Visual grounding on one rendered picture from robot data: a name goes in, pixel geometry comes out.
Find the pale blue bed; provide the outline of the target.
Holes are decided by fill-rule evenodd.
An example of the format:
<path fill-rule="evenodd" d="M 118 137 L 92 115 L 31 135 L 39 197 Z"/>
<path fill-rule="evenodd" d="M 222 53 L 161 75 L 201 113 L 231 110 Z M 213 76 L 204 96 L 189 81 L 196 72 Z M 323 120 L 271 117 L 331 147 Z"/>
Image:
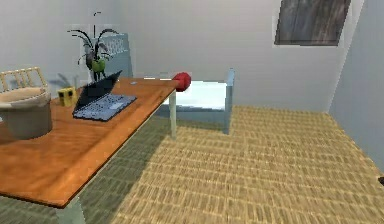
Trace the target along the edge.
<path fill-rule="evenodd" d="M 122 71 L 121 76 L 134 78 L 127 33 L 112 34 L 100 38 L 107 51 L 100 48 L 102 56 L 107 56 L 106 73 Z M 233 106 L 235 70 L 230 68 L 224 81 L 191 81 L 183 92 L 176 93 L 177 117 L 184 120 L 214 122 L 223 125 L 223 133 L 230 129 Z"/>

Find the yellow small box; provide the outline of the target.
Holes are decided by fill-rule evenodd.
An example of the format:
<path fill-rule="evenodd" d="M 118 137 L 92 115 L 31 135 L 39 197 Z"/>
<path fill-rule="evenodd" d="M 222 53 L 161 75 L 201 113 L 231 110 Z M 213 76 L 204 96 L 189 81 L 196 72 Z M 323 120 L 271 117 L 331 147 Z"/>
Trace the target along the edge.
<path fill-rule="evenodd" d="M 61 106 L 70 107 L 77 102 L 77 92 L 73 86 L 59 89 L 58 96 Z"/>

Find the grey round bowl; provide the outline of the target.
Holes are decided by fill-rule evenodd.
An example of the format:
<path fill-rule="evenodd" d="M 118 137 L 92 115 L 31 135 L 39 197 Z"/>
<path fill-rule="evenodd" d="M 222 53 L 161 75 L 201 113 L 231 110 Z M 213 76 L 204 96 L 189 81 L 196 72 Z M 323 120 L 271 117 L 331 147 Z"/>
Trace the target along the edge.
<path fill-rule="evenodd" d="M 16 139 L 41 137 L 52 130 L 51 93 L 47 87 L 25 87 L 0 93 L 0 118 Z"/>

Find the house plant in green pot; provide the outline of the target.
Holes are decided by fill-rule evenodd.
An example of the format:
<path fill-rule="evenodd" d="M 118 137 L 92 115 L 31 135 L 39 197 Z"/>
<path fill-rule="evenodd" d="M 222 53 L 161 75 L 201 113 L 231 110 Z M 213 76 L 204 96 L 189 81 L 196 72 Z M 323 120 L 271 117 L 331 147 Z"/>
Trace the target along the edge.
<path fill-rule="evenodd" d="M 107 33 L 117 34 L 117 31 L 112 28 L 105 28 L 99 35 L 96 35 L 96 26 L 93 26 L 93 38 L 90 38 L 85 31 L 80 29 L 68 30 L 68 33 L 83 41 L 85 53 L 78 59 L 77 63 L 80 63 L 82 58 L 85 59 L 86 67 L 91 72 L 94 82 L 98 82 L 101 77 L 106 77 L 105 61 L 112 58 L 112 55 L 106 44 L 101 42 L 101 38 Z"/>

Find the beige wooden chair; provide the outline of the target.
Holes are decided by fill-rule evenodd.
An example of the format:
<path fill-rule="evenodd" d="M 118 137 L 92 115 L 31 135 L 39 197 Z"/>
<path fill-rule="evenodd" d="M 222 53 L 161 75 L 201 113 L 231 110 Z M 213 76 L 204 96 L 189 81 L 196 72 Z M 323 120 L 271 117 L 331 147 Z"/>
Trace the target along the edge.
<path fill-rule="evenodd" d="M 41 84 L 37 85 L 33 78 L 32 73 L 35 72 L 39 77 Z M 39 67 L 30 67 L 16 70 L 8 70 L 0 72 L 0 93 L 14 89 L 37 87 L 47 89 L 48 84 L 42 75 Z"/>

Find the orange wooden table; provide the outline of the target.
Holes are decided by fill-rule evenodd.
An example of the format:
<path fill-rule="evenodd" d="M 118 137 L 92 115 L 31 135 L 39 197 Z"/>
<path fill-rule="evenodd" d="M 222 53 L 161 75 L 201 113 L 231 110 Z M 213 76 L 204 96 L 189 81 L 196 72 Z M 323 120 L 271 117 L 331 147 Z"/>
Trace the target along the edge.
<path fill-rule="evenodd" d="M 0 196 L 54 207 L 60 224 L 86 224 L 79 192 L 164 101 L 175 108 L 177 85 L 121 78 L 113 92 L 137 99 L 107 122 L 75 119 L 53 100 L 53 129 L 31 140 L 15 139 L 0 122 Z"/>

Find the dark framed wall picture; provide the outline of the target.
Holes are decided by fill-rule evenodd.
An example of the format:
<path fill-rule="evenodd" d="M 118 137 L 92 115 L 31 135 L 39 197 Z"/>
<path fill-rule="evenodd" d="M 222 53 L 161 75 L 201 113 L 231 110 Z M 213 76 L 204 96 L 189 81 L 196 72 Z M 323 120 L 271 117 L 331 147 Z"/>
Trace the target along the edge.
<path fill-rule="evenodd" d="M 281 0 L 275 45 L 337 46 L 351 0 Z"/>

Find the black open laptop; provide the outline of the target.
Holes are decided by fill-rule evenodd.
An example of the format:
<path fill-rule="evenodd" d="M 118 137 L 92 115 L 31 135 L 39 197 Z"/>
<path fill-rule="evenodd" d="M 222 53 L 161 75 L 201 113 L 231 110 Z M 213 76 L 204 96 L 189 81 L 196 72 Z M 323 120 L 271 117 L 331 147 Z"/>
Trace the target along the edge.
<path fill-rule="evenodd" d="M 72 112 L 73 117 L 107 122 L 132 104 L 136 96 L 111 93 L 120 74 L 121 71 L 84 86 Z"/>

